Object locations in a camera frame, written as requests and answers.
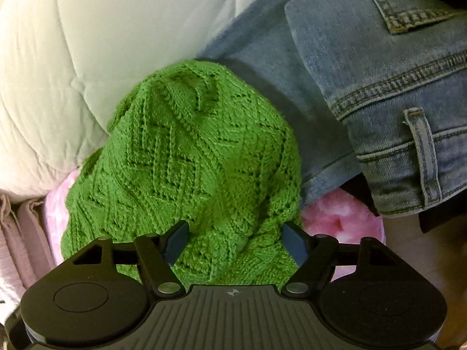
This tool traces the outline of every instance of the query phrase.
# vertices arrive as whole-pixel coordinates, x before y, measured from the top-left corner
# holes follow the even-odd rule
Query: blue denim jeans
[[[305,203],[359,172],[384,216],[467,187],[464,11],[438,0],[257,0],[200,57],[284,114]]]
[[[288,1],[256,0],[198,58],[228,67],[283,114],[298,142],[309,204],[361,170],[345,126],[300,58],[285,16]]]

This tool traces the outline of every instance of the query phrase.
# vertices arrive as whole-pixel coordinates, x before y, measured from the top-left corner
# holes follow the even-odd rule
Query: green knitted fabric
[[[281,286],[297,270],[280,241],[283,223],[299,223],[294,135],[229,70],[190,61],[156,72],[109,132],[68,193],[65,258],[99,236],[133,241],[183,219],[191,239],[173,271],[185,286]]]

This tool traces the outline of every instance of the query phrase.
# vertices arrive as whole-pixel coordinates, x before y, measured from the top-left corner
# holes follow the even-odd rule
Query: light pink sheet
[[[67,176],[62,184],[60,184],[54,190],[50,191],[45,198],[45,231],[56,265],[59,265],[63,262],[60,242],[62,240],[63,233],[66,230],[69,219],[68,210],[65,206],[66,195],[78,178],[79,172],[79,169],[74,170]]]

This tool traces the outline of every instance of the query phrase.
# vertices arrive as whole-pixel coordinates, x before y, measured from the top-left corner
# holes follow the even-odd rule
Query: black plastic device
[[[190,237],[179,222],[133,243],[100,237],[24,294],[6,322],[11,350],[433,350],[441,293],[375,238],[340,244],[287,223],[298,264],[275,286],[193,285],[171,270]],[[136,265],[142,283],[117,272]],[[330,282],[338,265],[356,271]]]

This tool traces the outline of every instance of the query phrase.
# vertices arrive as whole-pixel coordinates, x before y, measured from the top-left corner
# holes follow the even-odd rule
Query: pink fabric
[[[340,188],[307,206],[302,212],[302,220],[304,230],[312,236],[327,234],[345,244],[359,244],[362,237],[386,241],[382,218],[375,217],[365,204]],[[337,267],[333,280],[355,269],[355,266]]]
[[[63,262],[60,242],[69,219],[68,210],[65,206],[66,195],[78,178],[79,172],[79,169],[74,170],[62,184],[50,191],[45,198],[44,225],[56,265]]]

